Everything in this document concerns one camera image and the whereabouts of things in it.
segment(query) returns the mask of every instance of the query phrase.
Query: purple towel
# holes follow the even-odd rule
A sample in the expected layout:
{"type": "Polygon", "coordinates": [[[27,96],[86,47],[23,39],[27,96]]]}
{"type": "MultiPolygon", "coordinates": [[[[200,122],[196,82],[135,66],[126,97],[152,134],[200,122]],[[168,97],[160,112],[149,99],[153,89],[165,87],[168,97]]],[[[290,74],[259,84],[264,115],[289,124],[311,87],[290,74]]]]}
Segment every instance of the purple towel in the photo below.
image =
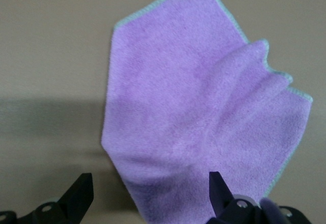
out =
{"type": "Polygon", "coordinates": [[[268,195],[312,98],[267,53],[220,0],[157,0],[116,25],[102,145],[148,223],[206,223],[210,171],[268,195]]]}

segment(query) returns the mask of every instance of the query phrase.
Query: purple cloth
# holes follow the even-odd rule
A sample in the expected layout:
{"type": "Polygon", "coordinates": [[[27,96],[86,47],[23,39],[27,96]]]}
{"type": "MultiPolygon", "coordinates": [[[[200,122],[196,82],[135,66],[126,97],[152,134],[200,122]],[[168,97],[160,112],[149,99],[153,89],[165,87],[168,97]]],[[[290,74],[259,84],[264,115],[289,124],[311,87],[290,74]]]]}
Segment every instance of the purple cloth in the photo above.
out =
{"type": "Polygon", "coordinates": [[[102,145],[148,223],[206,223],[210,171],[269,193],[312,99],[267,53],[220,0],[157,0],[116,25],[102,145]]]}

